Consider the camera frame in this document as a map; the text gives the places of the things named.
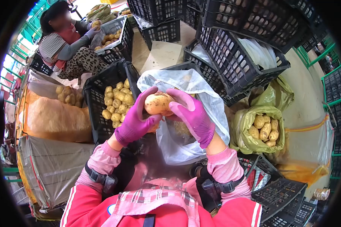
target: magenta glove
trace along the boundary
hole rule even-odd
[[[200,147],[207,148],[214,137],[215,124],[210,121],[202,102],[173,88],[168,88],[166,92],[176,100],[169,103],[170,110],[186,124],[192,136],[200,143]]]
[[[136,99],[134,106],[127,112],[123,124],[115,129],[116,140],[121,145],[127,146],[128,143],[140,139],[152,126],[162,119],[161,114],[152,115],[145,120],[142,118],[145,99],[157,91],[158,88],[153,86],[141,93]]]

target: woman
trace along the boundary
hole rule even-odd
[[[142,120],[145,98],[158,91],[151,87],[139,95],[128,111],[122,126],[104,143],[96,147],[67,202],[61,226],[252,226],[260,224],[261,206],[250,200],[250,189],[239,164],[236,151],[228,148],[215,132],[202,103],[185,92],[167,89],[177,102],[169,107],[174,120],[182,120],[191,134],[206,148],[208,172],[219,183],[240,182],[230,193],[221,193],[222,207],[213,218],[203,208],[193,178],[186,183],[164,178],[144,182],[144,177],[125,192],[101,202],[103,185],[87,174],[92,169],[109,175],[121,162],[120,150],[145,135],[162,116]]]
[[[92,23],[71,19],[65,1],[55,2],[43,12],[39,54],[59,78],[73,80],[84,72],[100,73],[109,66],[85,47],[100,32],[91,28]]]

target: woman's left hand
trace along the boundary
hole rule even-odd
[[[161,114],[152,115],[144,120],[142,118],[145,99],[157,91],[158,88],[153,86],[141,93],[136,99],[134,106],[127,112],[123,124],[115,129],[116,140],[123,146],[127,146],[128,143],[140,139],[162,119]]]

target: white plastic bag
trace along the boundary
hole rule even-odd
[[[200,43],[194,47],[192,53],[205,60],[206,62],[211,63],[211,59],[208,57],[206,51],[202,48]]]
[[[274,50],[267,48],[263,44],[259,44],[254,39],[240,39],[242,46],[250,55],[255,65],[260,65],[263,69],[273,69],[277,67],[277,60]]]
[[[216,132],[225,144],[229,144],[230,135],[224,102],[196,70],[148,70],[141,75],[137,86],[141,92],[151,86],[157,86],[163,92],[176,87],[186,93],[196,94],[211,121],[215,123]],[[174,141],[171,134],[167,122],[160,121],[156,137],[168,165],[191,164],[206,157],[206,150],[200,148],[197,141],[181,145]]]
[[[135,15],[133,15],[134,19],[136,20],[136,22],[138,23],[138,25],[140,25],[140,28],[142,30],[144,30],[144,28],[150,28],[153,26],[153,24],[147,22],[146,20],[140,18],[140,17],[137,17]]]

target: cardboard sheet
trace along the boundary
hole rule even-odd
[[[162,41],[153,41],[152,50],[140,75],[150,69],[164,69],[177,64],[182,45]]]

